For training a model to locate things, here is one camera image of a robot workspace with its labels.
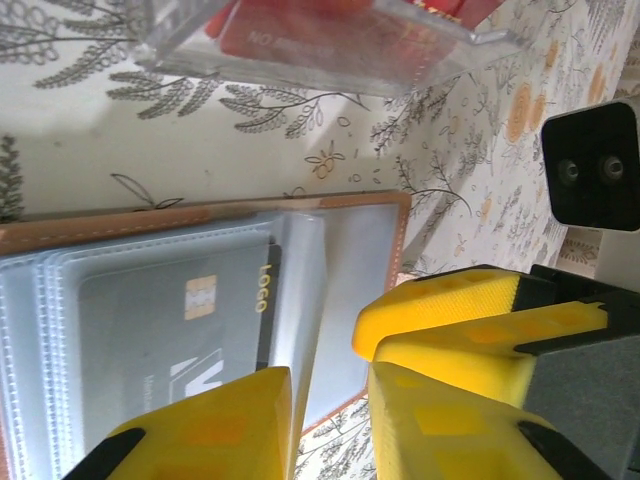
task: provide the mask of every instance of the red card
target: red card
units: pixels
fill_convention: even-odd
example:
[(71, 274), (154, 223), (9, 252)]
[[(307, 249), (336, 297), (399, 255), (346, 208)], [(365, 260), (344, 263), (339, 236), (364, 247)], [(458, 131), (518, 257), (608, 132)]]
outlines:
[(468, 29), (474, 29), (504, 0), (405, 0), (431, 13), (439, 14)]
[(235, 57), (402, 84), (453, 48), (447, 37), (371, 9), (369, 2), (241, 0), (220, 47)]
[(233, 7), (236, 6), (236, 3), (237, 3), (237, 0), (233, 0), (227, 3), (227, 5), (225, 5), (225, 7), (222, 10), (220, 10), (216, 15), (214, 15), (211, 18), (211, 20), (209, 20), (209, 23), (204, 29), (205, 33), (209, 35), (209, 37), (218, 38), (220, 33), (222, 33), (222, 29), (227, 23), (227, 20), (229, 19), (229, 15), (231, 15), (231, 12), (233, 11)]

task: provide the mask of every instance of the leaf pattern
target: leaf pattern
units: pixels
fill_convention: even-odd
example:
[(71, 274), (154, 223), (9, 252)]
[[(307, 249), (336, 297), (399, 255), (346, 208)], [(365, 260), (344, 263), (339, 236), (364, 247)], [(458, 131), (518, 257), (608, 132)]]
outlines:
[(70, 67), (50, 77), (35, 82), (36, 88), (60, 88), (73, 85), (97, 72), (112, 67), (126, 58), (125, 47), (120, 40), (103, 40), (89, 45), (80, 58)]
[(200, 109), (209, 100), (216, 88), (220, 86), (218, 76), (212, 76), (198, 81), (198, 85), (194, 90), (191, 98), (178, 110), (178, 116), (184, 117), (191, 115), (196, 110)]
[(536, 254), (536, 258), (533, 261), (533, 263), (538, 265), (543, 265), (544, 261), (547, 259), (547, 255), (549, 255), (549, 244), (545, 242), (542, 245), (542, 248), (538, 250), (538, 253)]
[(589, 5), (589, 27), (597, 51), (622, 23), (627, 0), (586, 0)]
[[(471, 207), (469, 203), (451, 187), (450, 177), (445, 173), (445, 168), (441, 163), (441, 154), (438, 151), (434, 151), (431, 157), (432, 176), (423, 182), (421, 185), (415, 183), (415, 164), (417, 159), (408, 160), (401, 156), (396, 157), (396, 169), (398, 171), (400, 188), (410, 193), (413, 197), (412, 213), (417, 215), (422, 207), (424, 207), (434, 196), (444, 196), (446, 210), (440, 212), (438, 217), (446, 214), (446, 212), (452, 208), (457, 202), (462, 202), (471, 214)], [(429, 180), (435, 179), (437, 184), (434, 186), (427, 185)]]
[(162, 200), (161, 202), (156, 203), (149, 191), (145, 187), (143, 187), (140, 182), (134, 180), (130, 176), (123, 173), (112, 173), (111, 178), (113, 178), (116, 182), (122, 185), (125, 189), (135, 195), (138, 200), (142, 201), (146, 205), (145, 208), (136, 211), (164, 210), (166, 208), (174, 207), (184, 200), (184, 198), (182, 197), (167, 198), (166, 200)]
[(155, 102), (138, 113), (138, 118), (149, 120), (177, 112), (178, 117), (191, 115), (209, 100), (220, 85), (218, 75), (201, 79), (179, 77), (163, 83), (163, 75), (149, 72), (117, 72), (109, 75), (114, 82), (129, 83), (126, 87), (107, 91), (109, 98)]
[[(220, 103), (235, 113), (253, 118), (236, 123), (236, 130), (243, 133), (261, 133), (287, 125), (286, 139), (303, 137), (316, 127), (324, 125), (322, 102), (327, 98), (340, 97), (367, 109), (359, 96), (338, 92), (308, 97), (308, 92), (299, 88), (250, 87), (239, 84), (226, 85), (225, 90), (233, 96), (221, 98)], [(288, 123), (289, 118), (285, 113), (289, 111), (298, 112), (291, 123)]]
[(496, 223), (493, 229), (493, 233), (499, 233), (504, 229), (504, 227), (506, 226), (506, 222), (509, 214), (520, 203), (521, 195), (522, 195), (522, 185), (518, 185), (516, 189), (509, 195), (509, 198), (507, 199), (507, 201), (504, 203), (498, 222)]
[(0, 141), (0, 223), (17, 222), (24, 210), (20, 153), (15, 144), (16, 139), (11, 135), (4, 135)]
[(118, 18), (110, 14), (95, 20), (65, 19), (62, 24), (72, 32), (89, 37), (118, 37), (125, 35), (125, 25)]
[(547, 219), (547, 223), (544, 226), (544, 230), (542, 231), (542, 235), (549, 240), (558, 240), (558, 238), (562, 238), (566, 232), (566, 227), (562, 224), (558, 223), (555, 218), (549, 217)]
[(44, 65), (59, 58), (57, 18), (22, 0), (2, 0), (0, 7), (0, 64)]
[(96, 0), (44, 0), (51, 5), (66, 8), (80, 15), (90, 16), (96, 5)]
[(476, 131), (475, 126), (469, 128), (469, 134), (464, 140), (465, 149), (460, 154), (458, 177), (473, 175), (476, 167), (483, 163), (491, 163), (488, 155), (487, 141), (483, 131)]
[(437, 120), (459, 80), (460, 77), (455, 77), (439, 88), (429, 87), (396, 99), (385, 100), (386, 109), (398, 113), (388, 116), (386, 121), (371, 128), (370, 141), (375, 144), (376, 153), (386, 153), (396, 142), (404, 143), (413, 127), (427, 120), (427, 114), (429, 120)]
[(149, 120), (175, 111), (189, 96), (193, 89), (193, 82), (188, 78), (180, 78), (165, 87), (169, 87), (166, 93), (162, 94), (151, 107), (138, 113), (138, 118)]
[[(640, 8), (638, 9), (638, 17), (640, 17)], [(640, 95), (640, 28), (631, 42), (629, 55), (627, 56), (615, 97), (632, 97), (636, 95)]]
[(367, 397), (338, 412), (302, 442), (296, 463), (299, 479), (375, 478)]

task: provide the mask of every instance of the clear plastic box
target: clear plastic box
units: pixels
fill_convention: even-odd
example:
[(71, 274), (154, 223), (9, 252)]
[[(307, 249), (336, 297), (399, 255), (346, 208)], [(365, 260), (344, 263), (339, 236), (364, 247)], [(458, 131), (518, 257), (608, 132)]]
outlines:
[(378, 96), (518, 53), (540, 29), (478, 33), (503, 0), (410, 1), (128, 0), (127, 12), (149, 70)]

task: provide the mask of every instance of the gray card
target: gray card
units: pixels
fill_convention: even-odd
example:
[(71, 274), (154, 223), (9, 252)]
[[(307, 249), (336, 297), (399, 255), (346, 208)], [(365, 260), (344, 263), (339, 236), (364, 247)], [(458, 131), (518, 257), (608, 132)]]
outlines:
[(263, 245), (84, 279), (85, 448), (124, 421), (265, 366), (280, 256)]

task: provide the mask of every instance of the table surface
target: table surface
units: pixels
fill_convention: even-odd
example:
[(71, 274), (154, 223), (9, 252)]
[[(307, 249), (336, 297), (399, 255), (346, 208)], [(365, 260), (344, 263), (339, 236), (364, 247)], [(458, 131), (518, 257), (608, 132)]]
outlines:
[[(491, 26), (534, 47), (384, 100), (150, 75), (123, 0), (0, 0), (0, 220), (111, 208), (401, 189), (405, 271), (554, 263), (544, 119), (613, 96), (633, 0), (507, 0)], [(373, 478), (366, 399), (305, 438), (304, 478)]]

